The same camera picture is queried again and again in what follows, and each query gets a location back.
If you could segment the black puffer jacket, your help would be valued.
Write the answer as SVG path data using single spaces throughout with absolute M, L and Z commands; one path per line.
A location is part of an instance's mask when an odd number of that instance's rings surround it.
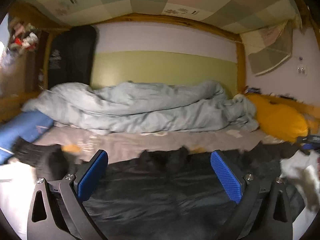
M 34 162 L 37 145 L 19 138 L 13 146 L 38 177 L 28 239 L 291 239 L 305 207 L 297 188 L 281 177 L 280 161 L 296 151 L 287 142 L 221 151 L 243 173 L 239 204 L 215 174 L 212 152 L 192 154 L 186 147 L 108 162 L 89 200 L 79 202 L 73 181 L 81 165 L 54 147 Z

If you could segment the grey heart-print bed sheet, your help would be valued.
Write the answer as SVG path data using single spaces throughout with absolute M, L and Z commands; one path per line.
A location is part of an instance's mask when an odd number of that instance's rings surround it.
M 76 162 L 89 161 L 97 150 L 105 150 L 109 162 L 136 158 L 144 150 L 170 151 L 182 146 L 191 153 L 218 150 L 249 151 L 259 142 L 278 144 L 281 142 L 261 130 L 248 132 L 229 126 L 219 131 L 210 132 L 156 132 L 156 133 L 110 133 L 99 135 L 88 130 L 71 126 L 52 127 L 34 144 L 37 149 L 31 158 L 38 161 L 44 154 L 56 151 L 57 145 L 66 157 L 73 157 Z

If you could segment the white cloth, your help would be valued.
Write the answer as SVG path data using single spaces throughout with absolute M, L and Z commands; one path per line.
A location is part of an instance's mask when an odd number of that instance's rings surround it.
M 298 150 L 291 158 L 280 161 L 281 176 L 295 185 L 309 211 L 319 211 L 319 153 L 309 155 Z

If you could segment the blue pillow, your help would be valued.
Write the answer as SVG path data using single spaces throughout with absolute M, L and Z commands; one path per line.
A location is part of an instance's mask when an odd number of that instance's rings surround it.
M 48 131 L 54 120 L 40 111 L 23 112 L 1 126 L 1 165 L 13 155 L 12 147 L 18 138 L 34 142 Z

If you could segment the light grey-blue duvet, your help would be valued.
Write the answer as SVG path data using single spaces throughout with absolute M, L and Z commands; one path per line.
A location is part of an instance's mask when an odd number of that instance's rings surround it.
M 227 126 L 252 132 L 259 127 L 254 104 L 240 94 L 229 99 L 216 81 L 191 86 L 124 82 L 102 89 L 63 83 L 22 109 L 101 133 L 206 132 Z

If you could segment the orange pillow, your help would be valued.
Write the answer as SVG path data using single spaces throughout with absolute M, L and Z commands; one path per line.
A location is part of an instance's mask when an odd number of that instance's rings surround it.
M 288 142 L 296 142 L 298 137 L 308 135 L 309 126 L 304 115 L 293 107 L 272 102 L 258 94 L 247 98 L 255 105 L 255 118 L 264 133 Z

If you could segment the black hanging bag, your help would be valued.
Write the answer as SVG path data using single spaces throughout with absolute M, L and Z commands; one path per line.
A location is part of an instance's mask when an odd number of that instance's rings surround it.
M 52 41 L 48 63 L 48 88 L 69 82 L 90 84 L 98 40 L 95 27 L 72 27 Z

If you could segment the hanging colourful clutter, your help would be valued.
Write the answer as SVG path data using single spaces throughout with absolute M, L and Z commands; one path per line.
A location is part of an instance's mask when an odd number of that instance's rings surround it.
M 28 51 L 35 51 L 39 43 L 39 29 L 31 23 L 24 22 L 18 17 L 9 19 L 8 31 L 10 39 L 7 52 L 22 55 Z

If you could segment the patchwork pastel quilt overhead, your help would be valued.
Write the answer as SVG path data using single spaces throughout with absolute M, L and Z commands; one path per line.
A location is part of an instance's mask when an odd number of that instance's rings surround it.
M 299 27 L 294 0 L 20 0 L 49 19 L 70 26 L 103 22 L 130 13 L 168 15 L 213 25 L 235 34 L 285 21 Z

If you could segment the wooden bunk bed frame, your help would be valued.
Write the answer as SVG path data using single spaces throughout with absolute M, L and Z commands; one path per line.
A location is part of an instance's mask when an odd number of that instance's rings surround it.
M 15 16 L 25 20 L 27 22 L 35 24 L 36 27 L 43 29 L 49 33 L 49 37 L 53 37 L 55 33 L 60 33 L 64 30 L 70 29 L 70 26 L 60 25 L 53 20 L 49 19 L 43 13 L 41 13 L 35 6 L 21 1 L 13 2 L 10 7 L 7 8 L 7 12 L 14 14 Z M 225 31 L 221 28 L 215 27 L 210 24 L 202 23 L 196 20 L 187 18 L 181 18 L 177 16 L 169 15 L 150 15 L 130 13 L 123 16 L 118 16 L 105 21 L 97 22 L 97 25 L 120 23 L 120 22 L 145 22 L 145 23 L 163 23 L 171 25 L 179 25 L 183 27 L 193 28 L 196 30 L 205 31 L 217 36 L 221 36 L 236 43 L 236 59 L 237 59 L 237 76 L 236 76 L 236 91 L 241 93 L 245 91 L 246 87 L 246 59 L 245 48 L 241 44 L 241 38 L 239 34 Z

